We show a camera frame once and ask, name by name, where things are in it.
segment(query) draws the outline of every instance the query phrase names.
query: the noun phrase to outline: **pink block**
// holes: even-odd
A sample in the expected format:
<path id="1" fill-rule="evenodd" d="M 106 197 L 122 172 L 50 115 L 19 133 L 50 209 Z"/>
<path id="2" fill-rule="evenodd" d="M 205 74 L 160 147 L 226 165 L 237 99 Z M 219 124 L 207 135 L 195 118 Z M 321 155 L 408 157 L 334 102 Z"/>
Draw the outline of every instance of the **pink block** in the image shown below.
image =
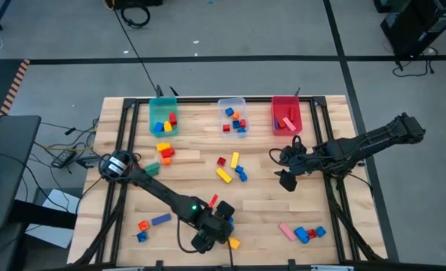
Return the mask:
<path id="1" fill-rule="evenodd" d="M 283 122 L 286 124 L 286 126 L 291 130 L 291 131 L 295 131 L 297 128 L 295 128 L 295 125 L 293 125 L 293 123 L 287 118 L 284 117 L 283 118 Z"/>
<path id="2" fill-rule="evenodd" d="M 292 230 L 290 230 L 289 225 L 286 223 L 280 223 L 278 227 L 283 231 L 283 233 L 290 239 L 290 241 L 295 241 L 297 239 L 297 236 L 293 233 Z"/>

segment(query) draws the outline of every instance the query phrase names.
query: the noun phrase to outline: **blue lego brick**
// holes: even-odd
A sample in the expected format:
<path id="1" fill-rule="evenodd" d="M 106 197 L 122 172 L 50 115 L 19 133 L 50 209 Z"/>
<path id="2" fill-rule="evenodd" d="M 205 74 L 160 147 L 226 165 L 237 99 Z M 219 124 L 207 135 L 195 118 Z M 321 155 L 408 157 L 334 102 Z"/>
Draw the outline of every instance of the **blue lego brick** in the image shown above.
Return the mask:
<path id="1" fill-rule="evenodd" d="M 276 119 L 276 117 L 274 118 L 274 124 L 273 127 L 275 127 L 275 129 L 280 129 L 280 127 L 278 126 L 278 120 Z"/>
<path id="2" fill-rule="evenodd" d="M 242 166 L 237 166 L 235 168 L 235 171 L 238 172 L 238 173 L 241 173 L 241 172 L 243 172 L 243 167 Z"/>
<path id="3" fill-rule="evenodd" d="M 233 111 L 232 108 L 226 108 L 226 110 L 225 110 L 226 115 L 229 116 L 229 117 L 233 116 L 234 112 L 235 111 Z"/>
<path id="4" fill-rule="evenodd" d="M 170 220 L 171 220 L 171 215 L 165 214 L 165 215 L 161 215 L 157 218 L 151 219 L 151 224 L 153 224 L 153 226 L 156 226 L 156 225 L 159 225 L 161 223 L 164 223 L 164 222 L 170 221 Z"/>
<path id="5" fill-rule="evenodd" d="M 144 242 L 148 240 L 148 234 L 146 232 L 138 233 L 138 242 Z"/>
<path id="6" fill-rule="evenodd" d="M 163 132 L 164 131 L 164 124 L 162 123 L 156 123 L 156 126 L 154 127 L 154 130 L 156 132 Z"/>
<path id="7" fill-rule="evenodd" d="M 245 172 L 241 172 L 241 173 L 240 173 L 240 180 L 241 180 L 241 181 L 246 181 L 246 180 L 248 180 L 248 177 L 246 177 Z"/>
<path id="8" fill-rule="evenodd" d="M 322 226 L 318 226 L 316 229 L 315 229 L 315 232 L 316 232 L 316 235 L 319 237 L 319 238 L 322 238 L 327 232 L 325 231 L 325 229 L 322 227 Z"/>
<path id="9" fill-rule="evenodd" d="M 295 235 L 300 239 L 301 242 L 307 244 L 310 241 L 310 237 L 308 233 L 305 231 L 303 227 L 299 227 L 295 230 Z"/>

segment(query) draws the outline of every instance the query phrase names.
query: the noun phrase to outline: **yellow block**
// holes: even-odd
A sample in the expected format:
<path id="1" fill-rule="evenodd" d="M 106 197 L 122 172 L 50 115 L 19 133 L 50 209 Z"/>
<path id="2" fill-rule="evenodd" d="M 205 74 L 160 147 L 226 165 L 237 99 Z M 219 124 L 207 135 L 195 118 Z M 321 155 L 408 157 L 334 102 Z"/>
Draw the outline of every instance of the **yellow block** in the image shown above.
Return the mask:
<path id="1" fill-rule="evenodd" d="M 170 143 L 160 143 L 158 145 L 156 145 L 156 149 L 157 151 L 164 151 L 166 149 L 171 148 L 171 144 Z"/>
<path id="2" fill-rule="evenodd" d="M 240 247 L 240 241 L 234 237 L 230 237 L 230 247 L 234 250 L 237 250 Z"/>
<path id="3" fill-rule="evenodd" d="M 240 157 L 240 153 L 233 152 L 233 156 L 231 158 L 231 168 L 235 169 L 238 166 L 238 157 Z"/>
<path id="4" fill-rule="evenodd" d="M 173 128 L 171 127 L 171 123 L 169 121 L 164 122 L 164 132 L 171 132 Z"/>
<path id="5" fill-rule="evenodd" d="M 218 168 L 216 174 L 218 174 L 223 181 L 226 181 L 227 184 L 231 182 L 231 177 L 223 169 Z"/>

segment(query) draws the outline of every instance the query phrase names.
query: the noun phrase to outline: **red block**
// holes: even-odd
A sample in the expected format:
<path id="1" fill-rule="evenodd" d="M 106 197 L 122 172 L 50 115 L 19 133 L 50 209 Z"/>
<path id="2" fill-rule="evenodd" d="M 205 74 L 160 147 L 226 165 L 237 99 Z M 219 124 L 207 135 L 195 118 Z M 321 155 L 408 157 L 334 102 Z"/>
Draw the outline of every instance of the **red block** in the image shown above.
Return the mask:
<path id="1" fill-rule="evenodd" d="M 295 110 L 293 108 L 290 108 L 290 121 L 293 121 L 295 119 Z"/>
<path id="2" fill-rule="evenodd" d="M 285 128 L 285 122 L 281 118 L 278 118 L 278 126 L 280 126 L 280 128 Z"/>
<path id="3" fill-rule="evenodd" d="M 161 151 L 161 157 L 162 158 L 168 158 L 168 157 L 173 156 L 174 154 L 175 154 L 175 149 L 174 148 L 169 148 L 169 149 Z"/>
<path id="4" fill-rule="evenodd" d="M 170 113 L 170 123 L 171 123 L 172 126 L 175 126 L 178 123 L 178 121 L 176 121 L 176 114 L 175 114 L 175 112 L 171 112 Z"/>
<path id="5" fill-rule="evenodd" d="M 219 157 L 218 158 L 218 162 L 216 162 L 217 164 L 219 164 L 220 166 L 224 166 L 226 162 L 226 159 L 223 157 Z"/>
<path id="6" fill-rule="evenodd" d="M 208 203 L 208 206 L 210 208 L 213 208 L 213 206 L 216 204 L 216 200 L 218 199 L 218 194 L 213 195 L 213 198 L 211 199 L 211 201 Z"/>
<path id="7" fill-rule="evenodd" d="M 308 233 L 308 238 L 310 238 L 310 239 L 313 239 L 316 237 L 315 230 L 308 230 L 307 233 Z"/>

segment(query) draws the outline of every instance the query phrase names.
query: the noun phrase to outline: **wooden table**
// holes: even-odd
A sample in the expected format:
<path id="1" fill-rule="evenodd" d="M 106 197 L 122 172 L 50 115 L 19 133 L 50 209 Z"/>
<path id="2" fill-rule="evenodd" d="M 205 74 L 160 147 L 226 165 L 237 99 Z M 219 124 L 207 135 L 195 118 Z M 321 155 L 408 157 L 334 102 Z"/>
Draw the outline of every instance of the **wooden table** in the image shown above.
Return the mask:
<path id="1" fill-rule="evenodd" d="M 354 137 L 356 134 L 345 96 L 326 98 L 334 137 Z M 123 100 L 124 98 L 104 100 L 94 144 L 95 151 L 99 154 L 111 153 L 115 149 Z M 177 193 L 195 195 L 203 200 L 209 201 L 217 193 L 220 200 L 227 201 L 236 209 L 234 236 L 241 241 L 241 245 L 233 253 L 235 264 L 283 265 L 292 258 L 296 259 L 297 264 L 337 263 L 322 174 L 314 172 L 310 176 L 299 176 L 297 189 L 293 193 L 283 189 L 273 173 L 282 167 L 270 160 L 268 150 L 283 148 L 290 144 L 292 138 L 273 136 L 269 103 L 247 103 L 247 110 L 251 125 L 249 135 L 244 139 L 227 139 L 221 137 L 216 103 L 180 103 L 179 135 L 157 139 L 148 130 L 148 105 L 142 105 L 139 108 L 134 152 L 142 155 L 143 165 L 148 165 L 160 159 L 156 144 L 170 142 L 176 149 L 173 163 L 162 166 L 156 179 Z M 319 110 L 318 114 L 323 126 L 322 112 Z M 129 113 L 124 148 L 129 137 L 131 116 L 132 113 Z M 316 137 L 307 102 L 301 103 L 301 118 L 303 130 L 300 136 L 310 149 L 316 145 Z M 247 182 L 241 182 L 230 169 L 228 161 L 234 151 L 240 152 L 239 164 L 245 168 L 249 178 Z M 234 179 L 230 184 L 226 184 L 215 173 L 219 157 L 227 159 L 224 170 Z M 355 168 L 353 174 L 366 179 L 363 168 Z M 98 178 L 97 171 L 91 169 L 87 174 L 84 190 Z M 353 177 L 347 177 L 345 185 L 356 229 L 376 253 L 386 257 L 368 186 Z M 107 188 L 108 184 L 101 181 L 82 199 L 68 262 L 78 259 L 99 231 Z M 115 200 L 119 194 L 118 189 L 119 187 L 115 191 Z M 169 206 L 143 189 L 130 186 L 124 211 L 118 266 L 154 266 L 156 260 L 163 260 L 165 266 L 229 264 L 226 245 L 217 243 L 213 250 L 205 254 L 186 254 L 180 251 L 176 242 L 176 216 L 173 214 L 170 222 L 148 230 L 148 241 L 138 243 L 138 223 L 167 212 L 170 212 Z M 278 228 L 280 222 L 286 222 L 294 229 L 324 226 L 327 235 L 321 239 L 313 239 L 306 245 L 299 241 L 290 242 Z M 346 256 L 350 259 L 347 233 L 342 225 L 341 229 Z M 190 241 L 195 234 L 194 230 L 182 224 L 181 233 L 183 246 L 192 249 Z M 104 261 L 109 260 L 112 237 L 113 233 L 110 232 L 106 240 Z"/>

